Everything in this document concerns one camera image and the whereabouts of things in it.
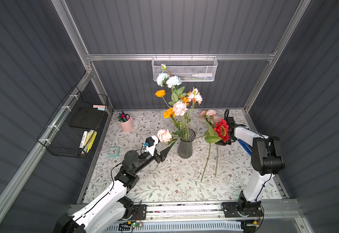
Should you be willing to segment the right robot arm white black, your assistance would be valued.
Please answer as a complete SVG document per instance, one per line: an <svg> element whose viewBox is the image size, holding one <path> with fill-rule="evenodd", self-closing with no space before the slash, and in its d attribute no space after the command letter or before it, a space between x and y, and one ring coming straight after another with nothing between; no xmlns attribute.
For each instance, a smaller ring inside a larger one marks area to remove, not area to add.
<svg viewBox="0 0 339 233"><path fill-rule="evenodd" d="M247 186L241 191L236 206L227 208L225 214L237 212L241 217L264 215L261 199L266 185L285 167L282 147L278 137L270 137L249 129L244 124L236 124L229 116L229 109L224 118L217 123L215 131L221 140L217 145L226 146L238 142L250 155L254 169Z"/></svg>

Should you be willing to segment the small teal clock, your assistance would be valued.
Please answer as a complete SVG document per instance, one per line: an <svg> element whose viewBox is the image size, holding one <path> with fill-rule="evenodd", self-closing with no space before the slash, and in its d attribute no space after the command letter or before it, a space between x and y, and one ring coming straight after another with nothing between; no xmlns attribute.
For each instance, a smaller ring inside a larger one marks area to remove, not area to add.
<svg viewBox="0 0 339 233"><path fill-rule="evenodd" d="M110 147L108 149L108 157L109 158L117 158L120 154L120 148L119 147Z"/></svg>

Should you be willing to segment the pink peony stem with bud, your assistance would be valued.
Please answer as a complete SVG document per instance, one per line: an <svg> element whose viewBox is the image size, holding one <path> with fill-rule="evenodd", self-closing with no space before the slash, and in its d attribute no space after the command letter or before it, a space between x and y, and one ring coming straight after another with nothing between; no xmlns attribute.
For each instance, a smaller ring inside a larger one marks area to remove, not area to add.
<svg viewBox="0 0 339 233"><path fill-rule="evenodd" d="M217 112L215 110L210 109L210 110L203 110L200 113L200 118L205 120L205 123L206 123L206 126L207 126L207 129L206 129L203 137L204 137L206 143L208 144L208 156L207 156L206 163L205 163L203 173L202 173L202 177L201 177L201 181L203 181L203 178L204 178L204 175L205 175L205 172L206 172L206 169L207 169L208 161L210 159L211 144L215 143L216 138L218 138L216 133L214 132L214 128L215 128L215 124L216 124L216 121L218 119L218 116L217 116Z"/></svg>

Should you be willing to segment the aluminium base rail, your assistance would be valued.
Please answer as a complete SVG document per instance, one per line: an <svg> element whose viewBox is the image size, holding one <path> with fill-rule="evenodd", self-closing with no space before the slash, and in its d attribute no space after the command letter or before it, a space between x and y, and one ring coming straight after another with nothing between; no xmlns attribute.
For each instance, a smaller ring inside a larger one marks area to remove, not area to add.
<svg viewBox="0 0 339 233"><path fill-rule="evenodd" d="M268 220L299 218L303 211L296 199L263 200L261 208L249 216L240 215L236 202L224 206L225 201L135 203L138 212L133 211L131 220L139 216L143 223L160 221L209 221L209 220Z"/></svg>

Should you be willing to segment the dark glass ribbed vase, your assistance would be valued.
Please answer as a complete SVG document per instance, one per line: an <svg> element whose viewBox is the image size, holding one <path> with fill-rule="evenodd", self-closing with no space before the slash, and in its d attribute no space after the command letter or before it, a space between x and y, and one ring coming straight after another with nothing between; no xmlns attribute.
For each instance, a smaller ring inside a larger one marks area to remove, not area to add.
<svg viewBox="0 0 339 233"><path fill-rule="evenodd" d="M177 152L180 158L189 159L193 154L193 141L196 138L196 134L192 129L189 129L188 138L186 140L181 139Z"/></svg>

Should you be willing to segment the small pink flower spray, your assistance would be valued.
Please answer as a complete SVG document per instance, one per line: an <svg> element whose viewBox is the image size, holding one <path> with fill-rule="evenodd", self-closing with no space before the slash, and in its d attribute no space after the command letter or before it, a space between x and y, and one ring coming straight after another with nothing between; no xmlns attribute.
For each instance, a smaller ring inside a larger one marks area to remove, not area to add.
<svg viewBox="0 0 339 233"><path fill-rule="evenodd" d="M190 120L196 105L200 105L203 98L199 89L193 88L190 92L180 93L182 88L173 89L174 102L172 105L172 119L175 127L178 130L177 136L183 141L190 141Z"/></svg>

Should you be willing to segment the red gerbera flower stem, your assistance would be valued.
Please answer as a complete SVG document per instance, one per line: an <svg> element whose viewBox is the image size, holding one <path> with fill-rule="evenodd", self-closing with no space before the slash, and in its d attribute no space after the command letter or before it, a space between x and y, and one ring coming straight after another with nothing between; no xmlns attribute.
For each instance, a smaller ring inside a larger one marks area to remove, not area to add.
<svg viewBox="0 0 339 233"><path fill-rule="evenodd" d="M229 136L229 126L226 122L225 119L222 118L222 120L220 121L219 125L216 128L217 132L219 133L220 137L222 138L222 140L224 142L229 141L230 140L230 136Z"/></svg>

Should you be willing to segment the light blue flower stem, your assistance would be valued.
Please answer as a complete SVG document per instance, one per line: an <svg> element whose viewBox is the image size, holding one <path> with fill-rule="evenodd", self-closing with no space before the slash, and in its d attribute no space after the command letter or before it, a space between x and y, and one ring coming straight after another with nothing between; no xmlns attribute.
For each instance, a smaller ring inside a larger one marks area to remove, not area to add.
<svg viewBox="0 0 339 233"><path fill-rule="evenodd" d="M156 76L156 83L160 87L166 86L172 92L172 102L175 103L179 101L181 98L185 97L184 94L185 87L180 85L182 84L182 80L180 77L176 75L172 75L171 72L167 69L166 64L160 65L161 71Z"/></svg>

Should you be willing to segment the pink pen cup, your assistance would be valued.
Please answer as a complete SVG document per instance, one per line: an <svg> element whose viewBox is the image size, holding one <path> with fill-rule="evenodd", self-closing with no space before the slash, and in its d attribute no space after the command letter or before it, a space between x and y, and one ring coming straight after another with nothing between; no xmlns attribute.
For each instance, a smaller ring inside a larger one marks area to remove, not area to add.
<svg viewBox="0 0 339 233"><path fill-rule="evenodd" d="M119 112L117 120L123 132L128 133L133 130L134 128L133 120L132 120L132 117L128 113L124 111Z"/></svg>

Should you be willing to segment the yellow highlighter in basket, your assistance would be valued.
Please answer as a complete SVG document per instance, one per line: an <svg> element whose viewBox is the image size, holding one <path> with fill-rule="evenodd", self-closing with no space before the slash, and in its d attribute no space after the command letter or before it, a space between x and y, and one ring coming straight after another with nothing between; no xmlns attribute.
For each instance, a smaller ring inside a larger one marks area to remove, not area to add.
<svg viewBox="0 0 339 233"><path fill-rule="evenodd" d="M89 153L96 139L96 136L97 136L97 132L95 130L91 130L87 133L87 137L86 137L86 140L83 146L83 151L85 154Z"/></svg>

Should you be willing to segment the blue stapler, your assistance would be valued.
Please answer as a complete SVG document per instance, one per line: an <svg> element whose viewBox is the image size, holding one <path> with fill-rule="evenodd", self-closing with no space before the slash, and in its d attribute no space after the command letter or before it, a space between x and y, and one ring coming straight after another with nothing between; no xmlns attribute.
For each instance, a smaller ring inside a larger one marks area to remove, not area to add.
<svg viewBox="0 0 339 233"><path fill-rule="evenodd" d="M237 141L238 141L239 144L246 150L246 152L247 152L250 156L252 156L252 147L251 147L249 144L247 144L246 142L244 142L243 140L241 140L241 139L238 139Z"/></svg>

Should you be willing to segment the orange flower stem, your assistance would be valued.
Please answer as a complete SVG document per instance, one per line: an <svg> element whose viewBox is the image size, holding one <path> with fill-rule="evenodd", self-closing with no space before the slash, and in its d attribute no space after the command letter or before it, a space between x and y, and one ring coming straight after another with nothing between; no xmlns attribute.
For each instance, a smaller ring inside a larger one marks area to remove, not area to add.
<svg viewBox="0 0 339 233"><path fill-rule="evenodd" d="M159 90L155 93L155 95L161 98L168 109L164 112L164 118L171 118L176 116L184 116L185 113L188 111L189 100L187 97L181 98L178 102L174 104L169 104L165 99L164 96L166 95L165 90Z"/></svg>

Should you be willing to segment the white marker in mesh basket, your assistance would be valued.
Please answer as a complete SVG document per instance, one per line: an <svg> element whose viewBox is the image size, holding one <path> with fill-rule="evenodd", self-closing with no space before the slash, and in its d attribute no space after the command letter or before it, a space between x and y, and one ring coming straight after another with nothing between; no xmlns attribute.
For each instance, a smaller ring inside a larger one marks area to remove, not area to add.
<svg viewBox="0 0 339 233"><path fill-rule="evenodd" d="M192 79L204 80L206 82L206 81L213 81L214 77L212 73L197 73L197 74L192 74Z"/></svg>

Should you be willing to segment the white mesh wall basket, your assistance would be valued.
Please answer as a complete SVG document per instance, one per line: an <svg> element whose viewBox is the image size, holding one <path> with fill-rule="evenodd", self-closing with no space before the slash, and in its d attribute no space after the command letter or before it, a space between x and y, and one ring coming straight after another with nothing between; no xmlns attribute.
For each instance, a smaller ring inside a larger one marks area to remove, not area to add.
<svg viewBox="0 0 339 233"><path fill-rule="evenodd" d="M154 81L156 81L156 76L161 71L161 64L166 64L171 74L180 77L183 82L205 82L204 80L192 79L192 74L212 73L215 80L218 60L215 56L207 55L153 56L151 65Z"/></svg>

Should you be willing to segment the pale pink peony cluster stem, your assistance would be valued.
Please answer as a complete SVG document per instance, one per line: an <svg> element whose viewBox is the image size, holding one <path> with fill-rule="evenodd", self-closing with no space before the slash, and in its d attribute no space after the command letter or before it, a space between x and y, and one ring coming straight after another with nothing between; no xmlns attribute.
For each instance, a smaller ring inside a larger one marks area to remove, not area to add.
<svg viewBox="0 0 339 233"><path fill-rule="evenodd" d="M222 120L222 118L220 116L218 116L218 119L216 121L215 124L215 128L214 128L214 132L216 133L217 137L216 138L216 142L218 142L219 140L222 140L222 138L220 137L219 133L217 132L216 128L219 125L220 121ZM214 177L217 177L217 171L218 171L218 163L219 163L219 149L218 149L218 145L216 145L215 143L212 143L215 145L216 147L216 155L215 155L215 169L214 169Z"/></svg>

